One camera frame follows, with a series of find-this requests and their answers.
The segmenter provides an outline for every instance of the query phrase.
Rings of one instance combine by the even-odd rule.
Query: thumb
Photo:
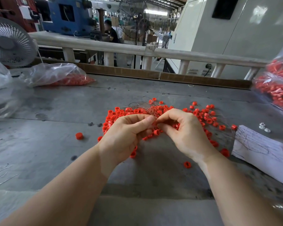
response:
[[[133,133],[137,134],[140,133],[146,129],[150,129],[153,128],[152,124],[154,123],[154,121],[156,121],[156,117],[155,116],[148,116],[146,118],[144,118],[143,120],[130,125],[132,127],[132,131]]]
[[[172,126],[164,123],[157,124],[157,127],[159,127],[161,130],[163,130],[172,140],[177,135],[177,130],[173,128]]]

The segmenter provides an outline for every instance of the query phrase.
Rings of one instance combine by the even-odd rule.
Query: handwritten note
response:
[[[240,125],[232,155],[283,183],[283,143]]]

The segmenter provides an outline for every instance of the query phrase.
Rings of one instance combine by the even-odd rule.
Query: metal workbench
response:
[[[94,146],[102,135],[98,124],[116,106],[153,97],[180,109],[193,101],[202,107],[214,104],[224,122],[245,125],[283,142],[283,116],[249,90],[91,77],[97,81],[87,86],[36,87],[34,96],[10,119],[0,121],[0,170],[4,169],[0,173],[7,172],[0,183],[18,174],[0,185],[0,219],[65,169],[73,156]],[[259,129],[261,122],[272,132]],[[83,141],[75,139],[77,132],[84,134]],[[219,133],[212,137],[219,149],[231,150],[233,139]],[[283,202],[283,184],[234,156],[230,159],[261,194]],[[185,161],[192,163],[191,169],[183,167]],[[222,225],[203,172],[165,134],[142,141],[137,157],[113,171],[91,217],[96,225],[124,221],[123,225]]]

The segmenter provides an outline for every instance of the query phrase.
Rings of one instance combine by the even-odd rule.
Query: person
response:
[[[171,122],[180,123],[179,130]],[[208,179],[225,226],[283,226],[283,220],[245,177],[208,141],[196,116],[171,109],[159,118],[120,117],[102,140],[71,163],[0,226],[86,225],[113,169],[126,160],[157,124]]]
[[[119,38],[117,36],[117,32],[112,28],[111,21],[110,20],[105,20],[104,26],[105,26],[105,33],[110,35],[110,42],[118,43],[119,42]]]

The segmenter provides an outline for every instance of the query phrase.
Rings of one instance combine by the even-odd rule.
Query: clear plastic bag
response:
[[[30,68],[22,68],[19,79],[29,86],[81,86],[95,80],[72,63],[41,63]]]
[[[11,116],[32,93],[22,82],[13,79],[0,63],[0,118]]]
[[[253,90],[283,112],[283,49],[264,73],[253,79]]]

